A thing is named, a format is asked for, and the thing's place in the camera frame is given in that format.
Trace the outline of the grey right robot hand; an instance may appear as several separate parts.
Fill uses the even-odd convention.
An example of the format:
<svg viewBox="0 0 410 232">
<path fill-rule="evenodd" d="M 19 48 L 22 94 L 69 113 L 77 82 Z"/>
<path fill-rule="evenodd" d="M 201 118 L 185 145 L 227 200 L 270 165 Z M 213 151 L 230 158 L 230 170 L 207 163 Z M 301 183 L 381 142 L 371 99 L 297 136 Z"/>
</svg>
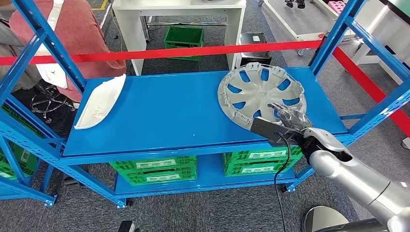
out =
<svg viewBox="0 0 410 232">
<path fill-rule="evenodd" d="M 311 121 L 301 111 L 294 110 L 278 103 L 269 103 L 267 106 L 276 109 L 278 116 L 285 127 L 298 131 L 312 127 Z"/>
</svg>

